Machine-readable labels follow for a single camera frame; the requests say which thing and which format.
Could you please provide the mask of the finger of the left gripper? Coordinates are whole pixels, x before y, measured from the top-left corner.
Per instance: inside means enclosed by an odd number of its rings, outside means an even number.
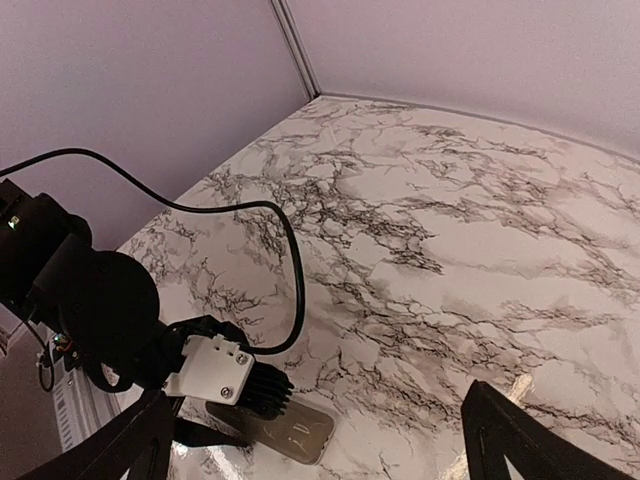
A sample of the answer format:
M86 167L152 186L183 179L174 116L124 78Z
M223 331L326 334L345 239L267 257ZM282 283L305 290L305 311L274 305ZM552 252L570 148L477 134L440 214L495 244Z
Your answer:
M184 418L175 419L173 440L189 448L204 448L212 446L233 446L245 448L248 443L221 431L212 429Z

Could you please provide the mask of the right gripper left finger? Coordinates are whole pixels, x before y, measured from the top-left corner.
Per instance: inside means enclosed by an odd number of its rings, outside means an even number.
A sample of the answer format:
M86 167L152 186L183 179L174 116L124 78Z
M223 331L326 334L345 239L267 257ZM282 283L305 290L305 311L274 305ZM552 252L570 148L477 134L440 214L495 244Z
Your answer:
M146 391L87 440L21 478L165 479L174 425L166 395Z

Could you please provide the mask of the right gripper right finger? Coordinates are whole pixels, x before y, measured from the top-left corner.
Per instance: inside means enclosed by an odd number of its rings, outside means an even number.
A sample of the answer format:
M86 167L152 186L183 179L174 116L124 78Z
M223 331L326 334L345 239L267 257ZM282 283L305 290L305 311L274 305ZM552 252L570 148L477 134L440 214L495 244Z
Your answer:
M630 476L554 434L489 383L474 381L461 417L469 477L628 479Z

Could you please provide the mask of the grey white remote control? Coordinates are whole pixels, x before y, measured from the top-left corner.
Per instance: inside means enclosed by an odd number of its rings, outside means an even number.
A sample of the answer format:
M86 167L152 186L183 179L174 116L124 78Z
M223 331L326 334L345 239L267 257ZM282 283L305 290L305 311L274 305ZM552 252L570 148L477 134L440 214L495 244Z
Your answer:
M290 401L285 413L274 420L259 418L247 409L213 402L206 402L205 408L246 440L303 465L319 462L335 430L335 420L329 413L296 401Z

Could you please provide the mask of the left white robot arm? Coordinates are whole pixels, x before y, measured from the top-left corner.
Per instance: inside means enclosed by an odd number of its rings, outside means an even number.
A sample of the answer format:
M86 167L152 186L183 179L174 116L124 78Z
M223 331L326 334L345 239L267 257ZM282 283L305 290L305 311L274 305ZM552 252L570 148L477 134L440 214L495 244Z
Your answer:
M150 273L92 246L86 221L51 196L1 183L1 302L63 335L101 390L138 386L247 407L255 361L210 315L165 324Z

